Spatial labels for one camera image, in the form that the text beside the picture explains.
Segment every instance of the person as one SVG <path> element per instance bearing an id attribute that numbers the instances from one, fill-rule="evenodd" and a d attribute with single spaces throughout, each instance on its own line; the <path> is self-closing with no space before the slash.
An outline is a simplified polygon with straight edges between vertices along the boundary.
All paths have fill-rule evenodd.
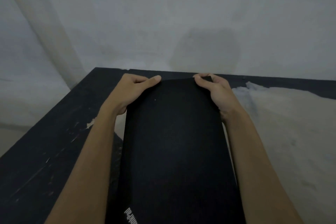
<path id="1" fill-rule="evenodd" d="M 213 82 L 201 77 L 211 76 Z M 275 173 L 249 115 L 227 80 L 211 73 L 194 75 L 211 93 L 226 127 L 246 222 L 303 223 Z M 101 106 L 77 162 L 45 224 L 105 222 L 116 116 L 141 93 L 159 83 L 124 74 Z"/>

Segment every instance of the person's left hand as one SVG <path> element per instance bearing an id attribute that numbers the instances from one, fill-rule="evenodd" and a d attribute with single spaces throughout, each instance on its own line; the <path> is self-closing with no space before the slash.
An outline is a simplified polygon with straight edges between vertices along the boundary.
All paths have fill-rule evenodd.
<path id="1" fill-rule="evenodd" d="M 101 106 L 101 111 L 116 111 L 117 115 L 126 112 L 127 106 L 136 100 L 144 90 L 161 81 L 157 75 L 150 79 L 135 74 L 124 74 L 117 86 Z"/>

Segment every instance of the black table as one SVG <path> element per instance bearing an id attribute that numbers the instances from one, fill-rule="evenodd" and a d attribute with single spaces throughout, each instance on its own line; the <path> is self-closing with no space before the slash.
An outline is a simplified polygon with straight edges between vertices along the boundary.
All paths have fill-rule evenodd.
<path id="1" fill-rule="evenodd" d="M 93 69 L 0 158 L 0 223 L 43 223 L 60 194 L 90 132 L 87 124 L 124 73 L 163 80 L 194 73 Z M 336 81 L 220 75 L 232 88 L 250 81 L 264 87 L 307 90 L 336 99 Z M 114 203 L 122 140 L 115 135 L 108 201 Z"/>

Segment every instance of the thinkpad logo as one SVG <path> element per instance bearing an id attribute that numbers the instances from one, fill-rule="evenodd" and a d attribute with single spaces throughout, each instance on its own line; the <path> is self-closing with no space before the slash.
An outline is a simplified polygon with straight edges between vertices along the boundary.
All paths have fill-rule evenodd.
<path id="1" fill-rule="evenodd" d="M 138 224 L 130 208 L 124 211 L 124 214 L 126 214 L 126 219 L 129 224 Z"/>

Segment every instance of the person's right arm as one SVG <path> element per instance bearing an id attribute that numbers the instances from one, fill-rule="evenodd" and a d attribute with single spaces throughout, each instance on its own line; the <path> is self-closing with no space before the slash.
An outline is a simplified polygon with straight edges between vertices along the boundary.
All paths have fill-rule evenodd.
<path id="1" fill-rule="evenodd" d="M 201 76 L 211 76 L 213 82 Z M 219 108 L 229 138 L 246 222 L 303 223 L 280 184 L 252 120 L 228 81 L 208 73 L 194 75 L 194 78 L 197 85 L 210 91 Z"/>

